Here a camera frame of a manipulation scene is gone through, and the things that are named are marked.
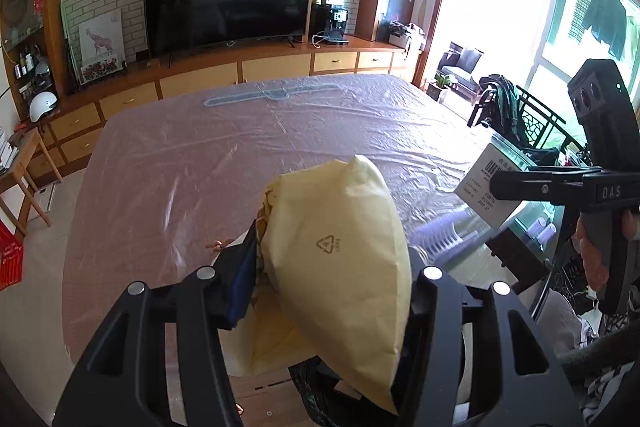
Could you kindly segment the person right hand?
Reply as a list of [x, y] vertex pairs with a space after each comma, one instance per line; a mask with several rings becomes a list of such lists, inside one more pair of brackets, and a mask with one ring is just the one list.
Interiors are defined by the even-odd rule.
[[604, 314], [625, 306], [639, 313], [639, 215], [625, 211], [582, 213], [573, 236], [588, 285]]

